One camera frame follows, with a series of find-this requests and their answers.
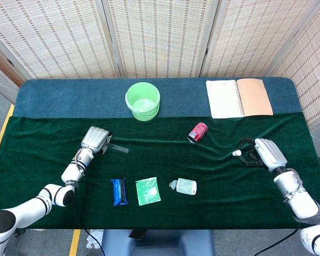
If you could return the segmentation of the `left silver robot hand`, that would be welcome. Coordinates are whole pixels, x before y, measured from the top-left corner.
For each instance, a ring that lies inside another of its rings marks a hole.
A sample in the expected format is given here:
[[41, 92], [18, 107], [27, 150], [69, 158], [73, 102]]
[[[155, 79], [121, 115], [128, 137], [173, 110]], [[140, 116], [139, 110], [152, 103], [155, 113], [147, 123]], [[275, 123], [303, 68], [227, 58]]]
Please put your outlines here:
[[109, 131], [91, 126], [81, 141], [81, 147], [91, 149], [94, 154], [104, 154], [108, 148], [106, 143], [109, 143], [111, 138], [112, 134]]

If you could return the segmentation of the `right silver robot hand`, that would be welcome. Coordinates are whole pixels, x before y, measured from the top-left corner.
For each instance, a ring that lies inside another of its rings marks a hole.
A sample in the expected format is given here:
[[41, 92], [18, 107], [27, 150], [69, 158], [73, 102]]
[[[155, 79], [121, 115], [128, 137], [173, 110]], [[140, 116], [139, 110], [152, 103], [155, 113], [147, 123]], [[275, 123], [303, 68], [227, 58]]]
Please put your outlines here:
[[[247, 161], [242, 153], [244, 145], [250, 145], [246, 153], [253, 160], [251, 162]], [[278, 146], [273, 141], [262, 138], [242, 139], [232, 155], [238, 157], [247, 167], [266, 167], [269, 172], [274, 172], [277, 168], [285, 168], [287, 164], [287, 159]]]

